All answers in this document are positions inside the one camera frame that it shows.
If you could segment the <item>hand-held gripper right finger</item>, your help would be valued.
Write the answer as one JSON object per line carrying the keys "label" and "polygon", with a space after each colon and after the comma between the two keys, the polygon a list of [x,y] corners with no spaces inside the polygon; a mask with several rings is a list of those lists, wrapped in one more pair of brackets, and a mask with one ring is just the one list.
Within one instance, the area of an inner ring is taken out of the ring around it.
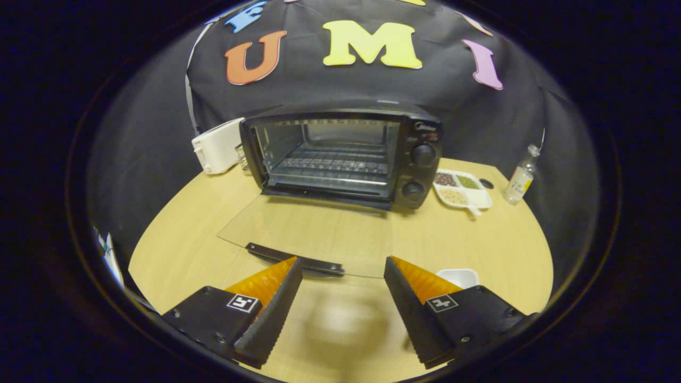
{"label": "hand-held gripper right finger", "polygon": [[462,288],[399,257],[387,257],[384,279],[427,369],[480,358],[532,318],[485,286]]}

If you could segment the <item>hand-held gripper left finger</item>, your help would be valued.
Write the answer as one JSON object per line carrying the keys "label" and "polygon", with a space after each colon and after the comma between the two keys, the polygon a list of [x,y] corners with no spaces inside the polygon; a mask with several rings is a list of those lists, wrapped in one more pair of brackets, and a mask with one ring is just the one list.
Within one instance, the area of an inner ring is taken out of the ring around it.
{"label": "hand-held gripper left finger", "polygon": [[290,257],[227,289],[204,286],[162,318],[221,358],[262,368],[282,332],[303,279]]}

